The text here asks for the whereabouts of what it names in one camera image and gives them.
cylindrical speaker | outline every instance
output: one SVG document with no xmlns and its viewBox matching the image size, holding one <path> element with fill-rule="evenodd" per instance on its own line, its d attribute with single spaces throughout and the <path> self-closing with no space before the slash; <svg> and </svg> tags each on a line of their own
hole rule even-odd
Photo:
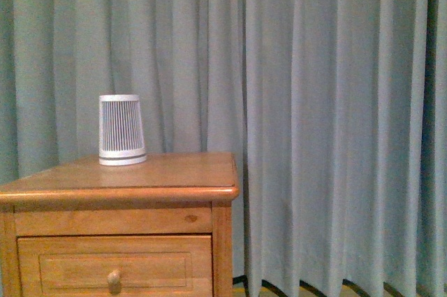
<svg viewBox="0 0 447 297">
<path fill-rule="evenodd" d="M 146 147 L 139 96 L 100 96 L 99 163 L 125 166 L 143 161 L 146 161 Z"/>
</svg>

wood grain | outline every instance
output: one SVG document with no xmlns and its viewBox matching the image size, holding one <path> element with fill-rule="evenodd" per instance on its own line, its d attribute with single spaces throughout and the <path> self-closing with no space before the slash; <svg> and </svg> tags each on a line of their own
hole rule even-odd
<svg viewBox="0 0 447 297">
<path fill-rule="evenodd" d="M 214 295 L 231 297 L 233 286 L 231 203 L 212 204 L 212 253 Z"/>
<path fill-rule="evenodd" d="M 231 153 L 153 154 L 131 166 L 90 156 L 0 186 L 0 204 L 233 200 Z"/>
<path fill-rule="evenodd" d="M 211 208 L 16 212 L 18 236 L 211 233 Z"/>
<path fill-rule="evenodd" d="M 20 238 L 23 296 L 210 297 L 210 236 Z"/>
<path fill-rule="evenodd" d="M 14 213 L 11 205 L 3 205 L 0 208 L 0 254 L 3 296 L 21 296 Z"/>
</svg>

wooden knob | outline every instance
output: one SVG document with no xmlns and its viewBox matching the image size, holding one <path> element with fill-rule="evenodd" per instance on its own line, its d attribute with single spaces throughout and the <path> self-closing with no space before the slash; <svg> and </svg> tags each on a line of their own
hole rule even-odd
<svg viewBox="0 0 447 297">
<path fill-rule="evenodd" d="M 121 273 L 118 269 L 112 271 L 109 275 L 107 275 L 107 282 L 109 286 L 118 285 L 120 279 L 121 279 Z"/>
</svg>

curtain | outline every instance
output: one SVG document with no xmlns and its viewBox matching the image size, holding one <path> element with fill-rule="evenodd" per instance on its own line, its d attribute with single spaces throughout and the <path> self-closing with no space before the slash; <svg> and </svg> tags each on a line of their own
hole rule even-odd
<svg viewBox="0 0 447 297">
<path fill-rule="evenodd" d="M 251 296 L 441 297 L 446 2 L 0 0 L 0 183 L 97 153 L 98 96 L 139 94 L 149 152 L 236 154 Z"/>
<path fill-rule="evenodd" d="M 140 95 L 149 152 L 231 151 L 242 171 L 242 0 L 0 5 L 0 183 L 97 154 L 101 94 Z M 236 276 L 242 196 L 233 215 Z"/>
<path fill-rule="evenodd" d="M 444 295 L 446 0 L 433 2 L 425 83 L 427 0 L 247 0 L 251 296 L 261 279 L 288 296 L 302 280 L 335 297 L 343 279 Z"/>
</svg>

vertical slats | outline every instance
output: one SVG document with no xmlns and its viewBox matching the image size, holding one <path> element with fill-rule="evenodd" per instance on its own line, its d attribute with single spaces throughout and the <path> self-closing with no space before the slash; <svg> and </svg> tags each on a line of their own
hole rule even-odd
<svg viewBox="0 0 447 297">
<path fill-rule="evenodd" d="M 140 105 L 137 101 L 103 101 L 101 107 L 102 150 L 135 150 L 144 146 Z"/>
</svg>

